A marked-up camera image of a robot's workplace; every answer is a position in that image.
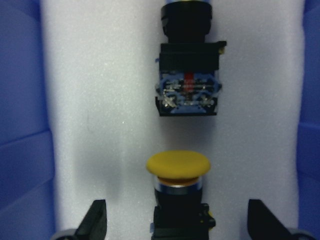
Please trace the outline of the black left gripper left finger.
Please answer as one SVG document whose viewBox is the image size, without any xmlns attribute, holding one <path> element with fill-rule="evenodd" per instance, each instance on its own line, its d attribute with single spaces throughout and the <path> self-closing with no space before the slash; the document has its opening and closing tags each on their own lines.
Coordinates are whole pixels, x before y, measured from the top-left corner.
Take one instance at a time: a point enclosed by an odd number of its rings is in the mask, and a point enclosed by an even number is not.
<svg viewBox="0 0 320 240">
<path fill-rule="evenodd" d="M 107 235 L 107 207 L 105 199 L 96 199 L 79 226 L 56 232 L 52 240 L 104 240 Z"/>
</svg>

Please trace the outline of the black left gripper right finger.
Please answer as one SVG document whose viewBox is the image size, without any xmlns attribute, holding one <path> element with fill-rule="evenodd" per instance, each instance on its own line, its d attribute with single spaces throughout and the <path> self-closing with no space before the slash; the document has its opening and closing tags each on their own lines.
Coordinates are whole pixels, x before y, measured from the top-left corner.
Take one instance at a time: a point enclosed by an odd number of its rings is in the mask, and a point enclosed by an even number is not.
<svg viewBox="0 0 320 240">
<path fill-rule="evenodd" d="M 252 240 L 315 240 L 312 233 L 286 227 L 260 199 L 250 199 L 247 231 Z"/>
</svg>

